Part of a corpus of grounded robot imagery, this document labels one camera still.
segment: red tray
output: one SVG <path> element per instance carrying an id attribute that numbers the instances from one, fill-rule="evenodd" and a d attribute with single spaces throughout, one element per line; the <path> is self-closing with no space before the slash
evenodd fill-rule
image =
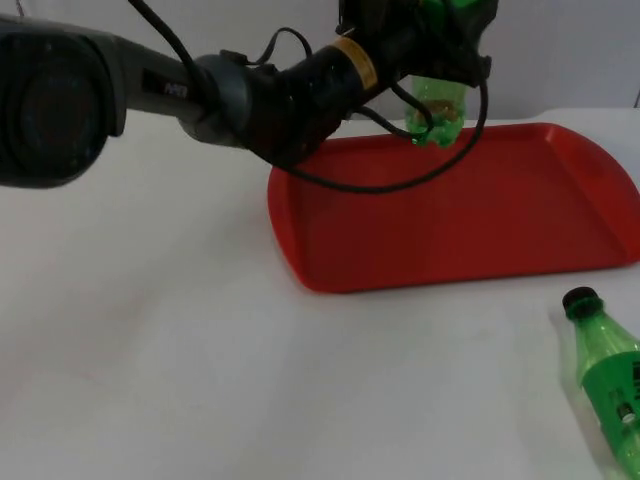
<path id="1" fill-rule="evenodd" d="M 359 185 L 433 169 L 449 150 L 390 135 L 332 140 L 304 168 Z M 344 194 L 274 169 L 269 213 L 300 281 L 351 292 L 592 270 L 640 259 L 640 195 L 602 148 L 557 125 L 491 127 L 438 179 L 402 192 Z"/>

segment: white background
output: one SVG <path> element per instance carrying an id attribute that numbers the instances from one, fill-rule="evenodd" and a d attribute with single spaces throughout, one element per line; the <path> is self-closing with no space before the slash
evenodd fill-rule
<path id="1" fill-rule="evenodd" d="M 126 0 L 23 0 L 38 16 L 109 30 L 168 52 Z M 272 32 L 300 29 L 314 48 L 330 42 L 338 0 L 149 0 L 194 54 L 220 48 L 257 56 Z M 15 11 L 14 0 L 0 0 Z M 519 118 L 556 107 L 630 107 L 640 88 L 637 0 L 501 0 L 482 49 L 494 57 L 491 116 Z M 276 56 L 299 58 L 293 41 Z M 385 97 L 377 108 L 400 117 Z M 472 95 L 471 109 L 477 104 Z"/>

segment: black cable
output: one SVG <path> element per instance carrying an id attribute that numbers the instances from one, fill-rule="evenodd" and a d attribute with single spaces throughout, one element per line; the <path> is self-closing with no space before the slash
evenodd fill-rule
<path id="1" fill-rule="evenodd" d="M 271 59 L 271 56 L 273 55 L 273 52 L 276 49 L 276 43 L 278 42 L 278 37 L 280 36 L 281 33 L 285 33 L 285 32 L 290 33 L 300 41 L 300 43 L 302 44 L 302 48 L 304 48 L 304 54 L 307 58 L 313 55 L 313 49 L 311 48 L 309 41 L 304 37 L 304 35 L 302 35 L 297 30 L 294 30 L 293 28 L 282 27 L 276 30 L 276 33 L 273 34 L 273 36 L 271 37 L 271 40 L 269 41 L 269 45 L 267 45 L 267 48 L 265 49 L 264 53 L 260 56 L 260 58 L 258 58 L 258 60 L 256 60 L 255 62 L 247 62 L 247 65 L 258 66 L 258 65 L 264 65 L 265 63 L 267 63 Z"/>
<path id="2" fill-rule="evenodd" d="M 217 106 L 219 104 L 219 94 L 217 90 L 214 90 L 216 88 L 215 85 L 208 84 L 205 81 L 204 76 L 202 75 L 202 72 L 198 69 L 195 62 L 187 52 L 184 45 L 180 42 L 178 37 L 175 35 L 175 33 L 171 31 L 169 26 L 165 24 L 162 21 L 162 19 L 160 19 L 160 17 L 158 17 L 155 14 L 155 12 L 153 12 L 153 10 L 151 10 L 151 8 L 144 3 L 143 0 L 128 0 L 128 1 L 147 20 L 147 22 L 149 22 L 149 24 L 158 31 L 158 33 L 160 33 L 160 35 L 162 35 L 165 38 L 165 40 L 167 40 L 169 45 L 175 50 L 178 57 L 180 57 L 180 60 L 182 60 L 182 62 L 184 63 L 184 66 L 187 69 L 187 72 L 191 76 L 196 87 L 201 91 L 203 98 L 207 100 L 207 105 Z M 489 110 L 489 87 L 487 85 L 487 80 L 484 75 L 485 73 L 484 66 L 482 65 L 480 56 L 475 46 L 469 39 L 467 32 L 460 25 L 457 14 L 455 12 L 455 8 L 453 7 L 451 0 L 442 0 L 442 2 L 447 10 L 450 20 L 454 23 L 456 28 L 459 30 L 459 33 L 462 37 L 465 47 L 469 50 L 470 53 L 473 54 L 472 63 L 473 63 L 474 75 L 478 80 L 479 88 L 480 88 L 480 114 L 478 116 L 478 122 L 476 124 L 474 133 L 469 139 L 469 141 L 467 142 L 467 144 L 450 160 L 443 163 L 439 167 L 435 168 L 431 172 L 425 175 L 413 178 L 411 180 L 407 180 L 405 182 L 395 183 L 391 185 L 361 187 L 357 185 L 349 185 L 349 184 L 344 184 L 339 182 L 333 182 L 326 178 L 318 177 L 313 174 L 307 173 L 303 170 L 299 170 L 296 167 L 279 166 L 281 170 L 297 178 L 300 178 L 302 180 L 306 180 L 308 182 L 315 183 L 316 185 L 331 188 L 333 190 L 337 190 L 340 192 L 379 195 L 379 194 L 392 193 L 400 190 L 405 190 L 407 188 L 415 187 L 417 185 L 429 182 L 439 177 L 446 171 L 450 170 L 456 164 L 458 164 L 475 147 L 475 145 L 480 140 L 482 133 L 484 132 L 484 125 L 487 120 L 487 114 Z M 308 45 L 308 42 L 306 41 L 306 39 L 303 41 L 303 45 Z M 376 114 L 373 110 L 367 109 L 367 107 L 361 107 L 359 110 L 361 112 L 364 111 L 365 114 L 369 114 L 369 115 L 373 114 L 374 117 L 377 115 L 379 117 L 379 118 L 376 117 L 377 120 L 382 121 L 380 124 L 384 124 L 384 122 L 386 122 L 387 124 L 391 125 L 386 119 Z"/>
<path id="3" fill-rule="evenodd" d="M 451 4 L 451 0 L 442 0 L 442 2 L 445 5 L 445 8 L 447 9 L 447 13 L 449 17 L 454 22 L 454 25 L 456 26 L 456 28 L 459 30 L 459 33 L 464 41 L 465 47 L 471 53 L 473 53 L 473 70 L 474 70 L 474 75 L 478 79 L 479 88 L 480 88 L 480 113 L 478 115 L 478 122 L 476 124 L 476 128 L 473 132 L 473 135 L 471 136 L 467 144 L 450 160 L 443 163 L 442 165 L 435 168 L 434 170 L 430 171 L 429 173 L 422 175 L 420 177 L 413 178 L 411 180 L 407 180 L 405 182 L 395 183 L 391 185 L 360 187 L 356 185 L 333 182 L 331 180 L 327 180 L 326 178 L 317 177 L 303 170 L 299 170 L 295 167 L 280 167 L 282 170 L 302 180 L 306 180 L 308 182 L 315 183 L 316 185 L 320 185 L 326 188 L 331 188 L 333 190 L 338 190 L 340 192 L 381 195 L 386 193 L 398 192 L 400 190 L 405 190 L 407 188 L 412 188 L 417 185 L 430 182 L 431 180 L 439 177 L 443 173 L 453 168 L 464 157 L 467 156 L 467 154 L 476 146 L 476 144 L 482 137 L 482 134 L 484 133 L 484 126 L 487 121 L 487 115 L 489 111 L 489 87 L 487 85 L 487 79 L 484 75 L 485 73 L 484 66 L 482 65 L 482 62 L 480 60 L 480 55 L 478 54 L 475 46 L 469 39 L 467 32 L 460 25 L 457 14 L 455 12 L 455 8 Z"/>
<path id="4" fill-rule="evenodd" d="M 415 138 L 415 135 L 413 133 L 407 132 L 406 130 L 402 130 L 401 128 L 396 127 L 389 120 L 384 118 L 375 110 L 370 109 L 369 107 L 356 108 L 353 111 L 353 113 L 358 113 L 364 117 L 367 117 L 369 120 L 372 120 L 373 122 L 380 125 L 387 132 L 392 133 L 393 135 L 396 135 L 400 138 L 406 138 L 407 140 L 413 140 Z"/>
<path id="5" fill-rule="evenodd" d="M 191 81 L 193 82 L 196 91 L 200 98 L 204 101 L 205 107 L 209 109 L 215 109 L 220 105 L 220 94 L 217 86 L 213 82 L 207 82 L 204 74 L 198 68 L 196 63 L 189 55 L 189 52 L 185 48 L 184 44 L 180 41 L 178 36 L 152 9 L 147 5 L 144 0 L 128 0 L 129 4 L 135 8 L 138 13 L 144 18 L 149 25 L 151 25 L 171 46 L 176 52 L 180 61 L 187 70 Z"/>

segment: bottle cap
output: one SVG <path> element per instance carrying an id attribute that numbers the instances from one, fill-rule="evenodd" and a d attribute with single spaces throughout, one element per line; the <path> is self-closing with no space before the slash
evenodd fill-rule
<path id="1" fill-rule="evenodd" d="M 604 302 L 593 288 L 578 287 L 564 296 L 562 306 L 571 320 L 583 320 L 602 310 Z"/>

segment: bottle label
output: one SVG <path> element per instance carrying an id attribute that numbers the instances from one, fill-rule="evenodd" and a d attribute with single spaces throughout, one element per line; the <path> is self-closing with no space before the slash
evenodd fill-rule
<path id="1" fill-rule="evenodd" d="M 582 380 L 611 450 L 640 430 L 640 352 L 620 353 L 591 367 Z"/>

